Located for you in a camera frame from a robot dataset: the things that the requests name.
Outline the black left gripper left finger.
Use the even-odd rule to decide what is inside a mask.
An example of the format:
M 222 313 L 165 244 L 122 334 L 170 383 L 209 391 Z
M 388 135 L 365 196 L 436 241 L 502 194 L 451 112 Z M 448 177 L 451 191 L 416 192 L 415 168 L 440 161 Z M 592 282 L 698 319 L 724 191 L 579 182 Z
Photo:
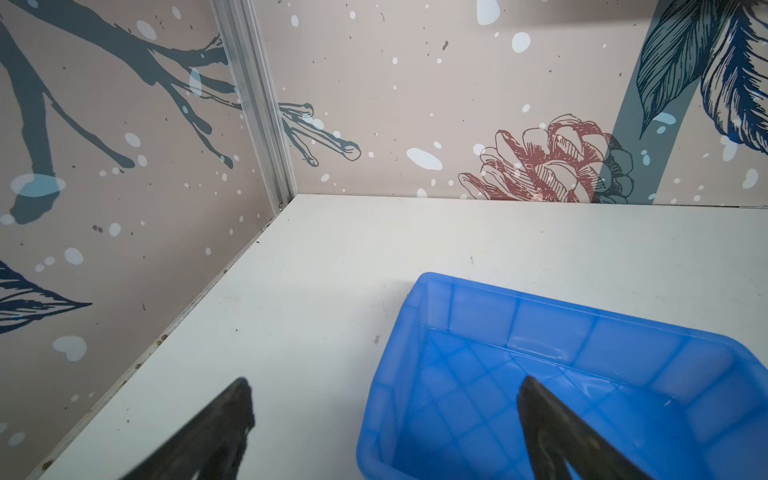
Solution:
M 235 479 L 255 427 L 252 389 L 233 381 L 126 479 Z

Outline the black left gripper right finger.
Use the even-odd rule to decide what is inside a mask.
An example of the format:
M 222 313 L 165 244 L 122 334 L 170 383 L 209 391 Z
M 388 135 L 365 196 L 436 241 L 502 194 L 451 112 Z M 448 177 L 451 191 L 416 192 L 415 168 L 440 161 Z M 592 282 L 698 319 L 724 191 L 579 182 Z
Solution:
M 517 409 L 535 478 L 650 479 L 532 376 L 521 384 Z

